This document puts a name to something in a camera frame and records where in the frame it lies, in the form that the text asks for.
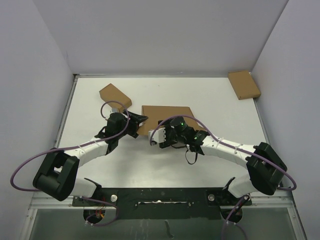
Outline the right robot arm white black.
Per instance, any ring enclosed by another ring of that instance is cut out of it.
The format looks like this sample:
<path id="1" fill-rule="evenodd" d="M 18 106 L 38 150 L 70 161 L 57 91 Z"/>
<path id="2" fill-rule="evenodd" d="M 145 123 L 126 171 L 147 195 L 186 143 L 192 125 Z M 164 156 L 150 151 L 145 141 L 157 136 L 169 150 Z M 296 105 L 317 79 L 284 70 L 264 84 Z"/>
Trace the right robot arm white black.
<path id="1" fill-rule="evenodd" d="M 268 143 L 247 145 L 225 140 L 207 128 L 196 130 L 189 126 L 182 115 L 159 121 L 148 138 L 160 148 L 181 144 L 196 155 L 218 157 L 246 169 L 244 176 L 231 178 L 223 188 L 222 198 L 230 205 L 254 192 L 272 196 L 288 169 Z"/>

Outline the large cardboard box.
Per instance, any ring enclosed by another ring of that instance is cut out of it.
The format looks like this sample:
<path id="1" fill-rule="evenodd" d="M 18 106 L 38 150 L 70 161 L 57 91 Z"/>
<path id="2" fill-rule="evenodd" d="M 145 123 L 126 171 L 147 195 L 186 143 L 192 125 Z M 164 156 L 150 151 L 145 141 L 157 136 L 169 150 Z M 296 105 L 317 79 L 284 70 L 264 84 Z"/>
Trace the large cardboard box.
<path id="1" fill-rule="evenodd" d="M 154 130 L 158 121 L 162 121 L 176 115 L 187 115 L 194 117 L 188 106 L 155 106 L 143 105 L 141 113 L 148 119 L 139 127 L 137 133 L 141 136 L 148 136 L 149 131 Z"/>

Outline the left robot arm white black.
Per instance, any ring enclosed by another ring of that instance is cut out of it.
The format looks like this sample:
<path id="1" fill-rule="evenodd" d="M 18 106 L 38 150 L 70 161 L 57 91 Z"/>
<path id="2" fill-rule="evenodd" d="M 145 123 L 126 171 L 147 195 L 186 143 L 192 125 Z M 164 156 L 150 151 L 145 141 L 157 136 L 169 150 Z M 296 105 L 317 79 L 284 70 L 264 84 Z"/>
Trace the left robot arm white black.
<path id="1" fill-rule="evenodd" d="M 129 135 L 139 136 L 140 124 L 147 116 L 129 112 L 113 112 L 107 124 L 90 141 L 75 149 L 55 150 L 47 153 L 38 169 L 32 185 L 58 201 L 69 196 L 83 197 L 91 206 L 102 199 L 98 190 L 101 185 L 91 179 L 78 176 L 78 168 L 96 158 L 110 154 L 119 144 L 119 140 Z"/>

